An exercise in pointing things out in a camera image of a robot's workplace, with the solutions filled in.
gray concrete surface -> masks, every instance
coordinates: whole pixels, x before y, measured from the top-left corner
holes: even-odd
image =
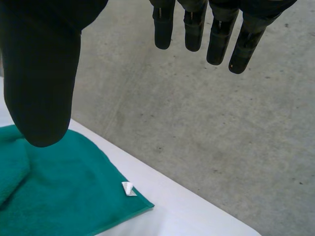
[[[262,236],[315,235],[315,1],[266,31],[247,70],[184,45],[154,46],[147,0],[111,0],[83,31],[73,118]]]

towel fold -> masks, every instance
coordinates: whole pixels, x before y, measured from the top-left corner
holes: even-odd
[[[15,126],[0,128],[0,235],[85,236],[154,205],[90,140],[74,131],[55,145],[31,146]]]

black robotic finger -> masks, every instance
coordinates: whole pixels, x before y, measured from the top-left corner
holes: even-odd
[[[243,24],[228,67],[232,73],[241,74],[246,69],[267,26],[279,15],[257,18],[243,14]]]
[[[155,44],[160,49],[165,50],[171,44],[174,7],[175,0],[172,0],[164,7],[153,9]]]
[[[205,1],[196,12],[185,10],[185,46],[192,52],[198,51],[201,46],[207,6],[208,3]]]
[[[213,4],[211,0],[209,3],[214,19],[210,33],[207,62],[212,65],[220,65],[232,35],[239,8],[235,5],[235,1],[221,6]]]

white table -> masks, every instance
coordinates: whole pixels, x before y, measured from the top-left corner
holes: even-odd
[[[0,77],[0,126],[13,124]],[[71,120],[70,129],[93,141],[156,206],[99,236],[260,236],[255,230]]]

teal towel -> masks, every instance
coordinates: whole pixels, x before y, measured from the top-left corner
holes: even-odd
[[[150,208],[90,140],[74,131],[55,145],[31,146],[17,128],[0,128],[0,235],[85,236]]]

